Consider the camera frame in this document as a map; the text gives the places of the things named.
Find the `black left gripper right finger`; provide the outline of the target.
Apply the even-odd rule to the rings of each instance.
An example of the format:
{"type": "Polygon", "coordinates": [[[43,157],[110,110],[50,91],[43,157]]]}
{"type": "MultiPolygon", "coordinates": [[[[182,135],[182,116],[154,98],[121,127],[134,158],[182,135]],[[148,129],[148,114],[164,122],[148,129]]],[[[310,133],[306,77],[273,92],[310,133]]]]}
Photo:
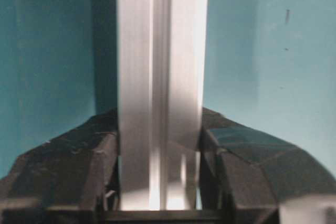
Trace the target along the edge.
{"type": "Polygon", "coordinates": [[[288,199],[335,196],[334,177],[308,152],[206,108],[200,146],[202,206],[225,223],[280,223],[288,199]]]}

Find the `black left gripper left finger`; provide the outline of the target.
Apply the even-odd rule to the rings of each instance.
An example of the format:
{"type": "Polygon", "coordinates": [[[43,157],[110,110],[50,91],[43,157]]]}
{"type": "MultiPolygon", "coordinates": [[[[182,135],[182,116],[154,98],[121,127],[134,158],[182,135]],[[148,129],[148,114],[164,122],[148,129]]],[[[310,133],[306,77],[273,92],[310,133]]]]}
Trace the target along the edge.
{"type": "Polygon", "coordinates": [[[1,223],[97,223],[118,202],[116,110],[18,156],[1,180],[1,223]]]}

